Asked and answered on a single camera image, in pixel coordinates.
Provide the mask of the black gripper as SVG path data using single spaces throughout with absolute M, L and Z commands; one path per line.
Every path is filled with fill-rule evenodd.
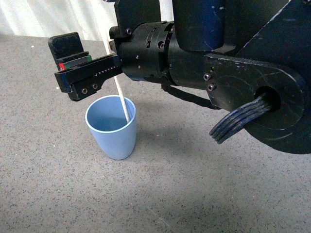
M 61 92 L 72 101 L 95 94 L 121 70 L 134 81 L 174 85 L 168 51 L 172 22 L 162 21 L 157 0 L 114 1 L 117 25 L 109 30 L 116 53 L 92 60 L 77 32 L 53 36 L 48 45 Z

